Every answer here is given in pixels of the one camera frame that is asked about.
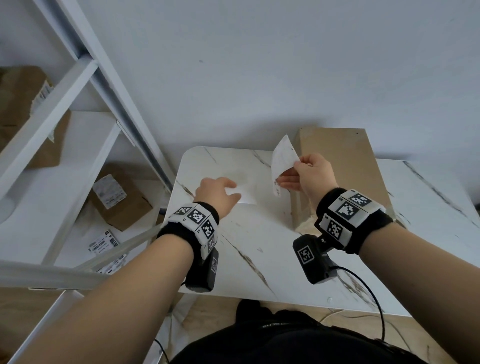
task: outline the shelf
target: shelf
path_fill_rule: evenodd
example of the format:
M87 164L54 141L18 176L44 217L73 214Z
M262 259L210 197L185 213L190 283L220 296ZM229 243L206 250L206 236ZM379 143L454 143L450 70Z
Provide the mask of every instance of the shelf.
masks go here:
M96 255L88 250L88 246L106 230L110 230L115 239L121 244L155 225L163 195L165 194L163 184L160 181L150 180L133 180L133 182L145 195L153 209L127 230L119 231L108 225L93 205L90 202L87 203L63 245L60 255L55 262L56 266L73 268L94 258ZM144 242L128 252L125 262L127 263L136 257L146 246L147 242Z
M72 112L60 165L25 170L8 193L16 203L0 224L0 257L54 261L120 132L106 112Z

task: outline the package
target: package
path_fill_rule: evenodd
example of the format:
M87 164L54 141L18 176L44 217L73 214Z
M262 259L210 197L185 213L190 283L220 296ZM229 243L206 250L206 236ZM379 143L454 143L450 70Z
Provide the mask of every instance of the package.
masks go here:
M120 166L105 165L88 195L105 222L124 231L152 209Z
M28 121L30 115L53 90L40 67L0 68L0 151ZM54 167L60 164L63 139L70 120L70 110L37 150L27 168Z
M292 143L299 156L320 153L331 164L338 185L355 189L385 206L387 214L395 218L380 169L365 129L300 128ZM290 194L292 220L295 231L319 235L314 227L317 219L304 193Z

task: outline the marble table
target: marble table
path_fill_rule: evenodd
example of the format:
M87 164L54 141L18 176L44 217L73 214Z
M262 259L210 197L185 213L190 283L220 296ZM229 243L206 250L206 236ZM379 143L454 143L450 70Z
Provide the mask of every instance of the marble table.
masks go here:
M272 193L272 152L198 146L185 152L167 214L193 200L204 177L253 181L256 205L237 204L220 223L215 288L211 295L376 312L367 290L344 271L311 285L292 249L300 234L292 229L290 198ZM394 210L407 229L480 266L480 218L460 182L445 171L398 160L378 165ZM338 265L367 282L388 314L408 315L357 255L331 251ZM180 292L191 293L185 287Z

